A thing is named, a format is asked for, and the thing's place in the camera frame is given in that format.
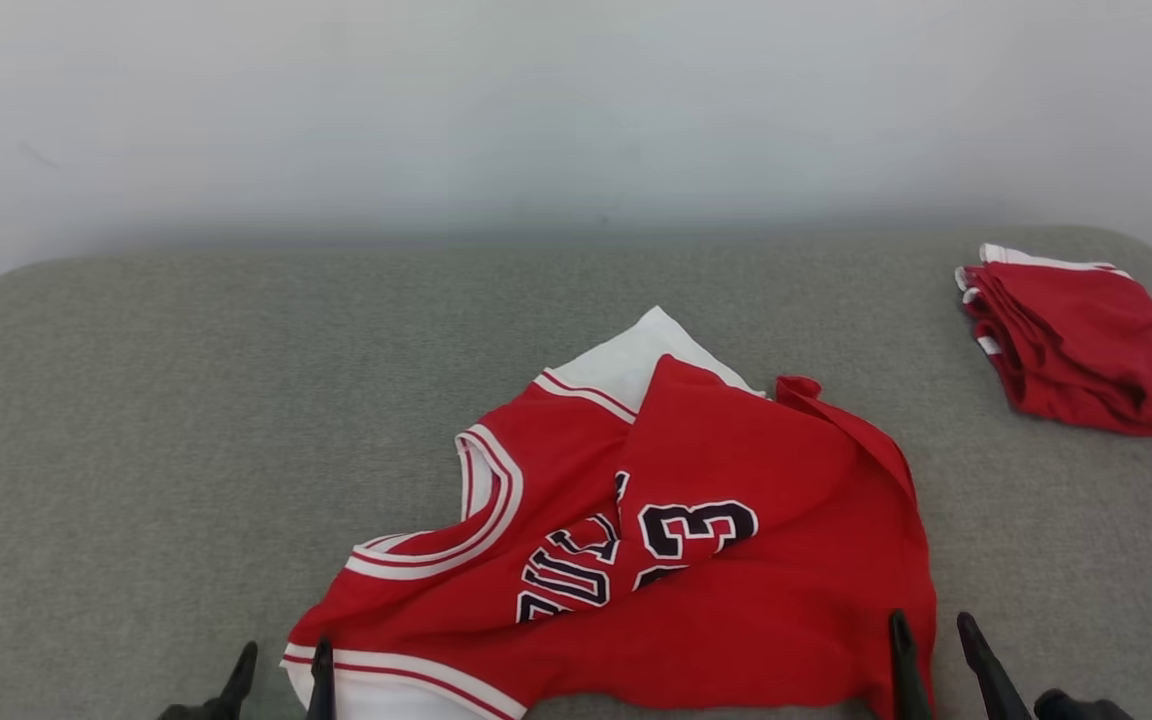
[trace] red garment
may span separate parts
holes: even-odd
[[[342,720],[517,719],[590,692],[662,708],[861,697],[890,719],[897,607],[931,679],[937,593],[896,445],[818,386],[785,379],[772,402],[717,361],[637,346],[644,389],[575,382],[577,359],[462,435],[467,518],[356,548],[291,630],[302,700],[325,634]]]
[[[986,245],[962,268],[975,336],[1024,414],[1152,435],[1152,298],[1105,263]]]

